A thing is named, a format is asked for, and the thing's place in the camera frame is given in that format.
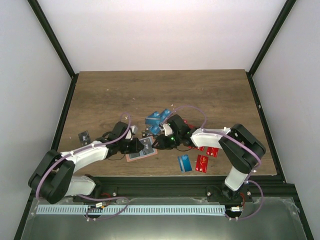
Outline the black VIP card pair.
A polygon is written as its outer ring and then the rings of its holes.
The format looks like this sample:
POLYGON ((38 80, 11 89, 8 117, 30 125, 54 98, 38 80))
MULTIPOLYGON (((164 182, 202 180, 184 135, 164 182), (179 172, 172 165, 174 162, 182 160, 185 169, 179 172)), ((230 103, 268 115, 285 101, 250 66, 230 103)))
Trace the black VIP card pair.
POLYGON ((152 144, 153 144, 152 137, 142 138, 140 142, 143 144, 143 149, 141 151, 141 154, 143 156, 151 155, 155 152, 154 149, 152 148, 152 144))

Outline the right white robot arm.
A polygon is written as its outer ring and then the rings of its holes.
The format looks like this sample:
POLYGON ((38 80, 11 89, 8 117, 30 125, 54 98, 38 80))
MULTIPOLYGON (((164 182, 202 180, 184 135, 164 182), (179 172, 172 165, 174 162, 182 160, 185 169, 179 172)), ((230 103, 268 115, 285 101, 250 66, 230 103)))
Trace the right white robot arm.
POLYGON ((224 180, 221 194, 229 202, 240 196, 240 188, 249 181, 266 153, 265 146, 242 124, 223 129, 190 127, 177 114, 168 118, 163 125, 164 133, 155 138, 152 147, 157 150, 171 150, 185 147, 217 148, 224 151, 232 167, 224 180))

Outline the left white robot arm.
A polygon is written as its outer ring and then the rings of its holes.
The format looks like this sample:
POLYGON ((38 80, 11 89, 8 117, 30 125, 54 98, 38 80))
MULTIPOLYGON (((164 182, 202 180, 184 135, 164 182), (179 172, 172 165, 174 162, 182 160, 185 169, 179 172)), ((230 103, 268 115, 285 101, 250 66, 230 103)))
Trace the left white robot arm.
POLYGON ((119 121, 112 131, 78 149, 65 152, 49 150, 29 178, 28 186, 35 191, 37 198, 43 198, 50 204, 77 195, 97 202, 102 196, 102 189, 91 176, 75 176, 75 172, 118 153, 139 153, 144 145, 135 137, 137 131, 137 126, 119 121))

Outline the red VIP card front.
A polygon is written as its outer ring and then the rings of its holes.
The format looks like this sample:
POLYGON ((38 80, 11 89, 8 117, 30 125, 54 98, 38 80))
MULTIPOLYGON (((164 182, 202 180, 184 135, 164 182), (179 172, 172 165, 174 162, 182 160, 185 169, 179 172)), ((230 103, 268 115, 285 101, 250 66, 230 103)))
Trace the red VIP card front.
POLYGON ((195 165, 195 170, 197 172, 206 173, 208 167, 209 157, 205 155, 198 155, 195 165))

